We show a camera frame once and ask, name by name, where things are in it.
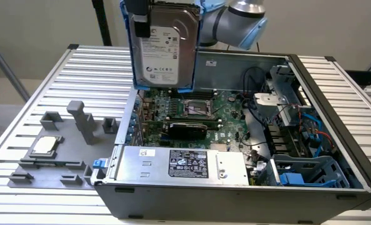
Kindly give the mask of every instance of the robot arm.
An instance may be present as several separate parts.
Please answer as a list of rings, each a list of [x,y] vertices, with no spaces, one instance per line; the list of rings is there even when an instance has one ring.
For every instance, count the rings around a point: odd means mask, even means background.
[[[220,41],[248,50],[266,27],[263,0],[235,0],[228,7],[214,6],[204,6],[200,46],[212,46]]]

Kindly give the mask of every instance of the red cable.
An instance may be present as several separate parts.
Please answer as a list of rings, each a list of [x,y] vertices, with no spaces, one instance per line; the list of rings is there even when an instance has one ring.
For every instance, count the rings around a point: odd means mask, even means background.
[[[322,131],[318,131],[318,130],[317,130],[317,133],[321,134],[321,135],[325,135],[327,137],[327,139],[330,141],[330,145],[331,145],[331,147],[334,147],[330,135],[327,133],[322,132]]]

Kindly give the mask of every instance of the hard drive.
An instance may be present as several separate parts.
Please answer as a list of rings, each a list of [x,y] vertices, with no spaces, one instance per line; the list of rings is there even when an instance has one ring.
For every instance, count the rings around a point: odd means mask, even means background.
[[[151,6],[151,37],[136,37],[128,14],[134,86],[192,90],[199,6],[158,2]]]

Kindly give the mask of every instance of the cpu socket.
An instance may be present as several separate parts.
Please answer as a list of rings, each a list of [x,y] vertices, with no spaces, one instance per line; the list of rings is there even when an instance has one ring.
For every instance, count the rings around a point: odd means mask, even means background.
[[[188,115],[211,117],[211,101],[186,100],[184,116]]]

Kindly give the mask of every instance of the power supply label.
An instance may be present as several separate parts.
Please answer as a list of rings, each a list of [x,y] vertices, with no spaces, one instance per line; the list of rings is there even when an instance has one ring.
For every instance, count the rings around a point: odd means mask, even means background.
[[[154,84],[179,81],[180,35],[172,27],[151,26],[151,37],[140,39],[144,78]]]
[[[206,151],[171,150],[168,162],[168,175],[171,177],[210,177]]]

